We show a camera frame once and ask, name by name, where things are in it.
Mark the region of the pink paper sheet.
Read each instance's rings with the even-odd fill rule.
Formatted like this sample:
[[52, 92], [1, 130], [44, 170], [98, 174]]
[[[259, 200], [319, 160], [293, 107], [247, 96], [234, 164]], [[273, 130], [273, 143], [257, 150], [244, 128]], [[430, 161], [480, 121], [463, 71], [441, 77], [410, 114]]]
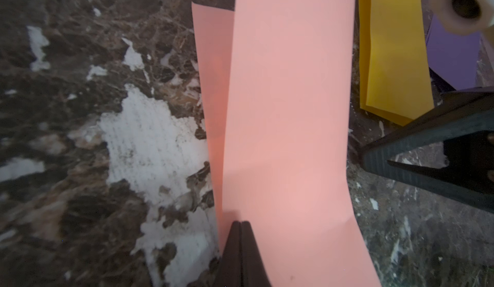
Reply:
[[356, 0], [192, 5], [221, 257], [250, 222], [271, 286], [379, 286], [347, 183]]

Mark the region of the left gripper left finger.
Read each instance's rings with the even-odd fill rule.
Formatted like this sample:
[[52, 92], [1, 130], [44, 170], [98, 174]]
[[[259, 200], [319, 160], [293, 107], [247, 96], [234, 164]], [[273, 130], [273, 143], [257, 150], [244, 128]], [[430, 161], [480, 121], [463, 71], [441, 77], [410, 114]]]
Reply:
[[213, 287], [240, 287], [242, 285], [241, 273], [241, 223], [234, 221]]

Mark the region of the purple paper sheet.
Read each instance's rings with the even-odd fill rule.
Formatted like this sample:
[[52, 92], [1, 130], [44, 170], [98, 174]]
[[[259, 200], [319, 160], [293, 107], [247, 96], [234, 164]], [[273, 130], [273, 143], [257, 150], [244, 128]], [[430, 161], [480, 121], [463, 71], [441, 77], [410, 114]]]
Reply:
[[433, 73], [455, 90], [476, 87], [480, 32], [466, 36], [452, 34], [434, 14], [426, 45], [428, 66]]

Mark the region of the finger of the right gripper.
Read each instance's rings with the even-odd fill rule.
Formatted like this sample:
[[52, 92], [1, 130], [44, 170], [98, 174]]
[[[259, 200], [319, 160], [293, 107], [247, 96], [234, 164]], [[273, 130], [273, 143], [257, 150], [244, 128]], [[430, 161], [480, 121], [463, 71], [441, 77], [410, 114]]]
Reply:
[[[392, 161], [400, 153], [443, 144], [441, 169]], [[364, 146], [361, 167], [483, 211], [493, 211], [493, 89], [449, 92], [440, 106]]]

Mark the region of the yellow paper sheet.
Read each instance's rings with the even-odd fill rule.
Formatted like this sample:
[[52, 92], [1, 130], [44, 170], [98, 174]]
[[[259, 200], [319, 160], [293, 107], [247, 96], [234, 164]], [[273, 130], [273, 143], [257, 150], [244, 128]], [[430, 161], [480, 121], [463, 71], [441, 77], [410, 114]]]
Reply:
[[405, 126], [434, 107], [421, 0], [358, 0], [360, 106]]

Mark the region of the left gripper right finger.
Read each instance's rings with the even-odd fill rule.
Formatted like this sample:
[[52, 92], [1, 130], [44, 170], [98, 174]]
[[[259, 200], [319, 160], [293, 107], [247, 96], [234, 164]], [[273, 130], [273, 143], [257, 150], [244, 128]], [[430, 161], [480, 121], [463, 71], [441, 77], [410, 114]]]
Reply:
[[271, 287], [250, 222], [241, 223], [241, 286]]

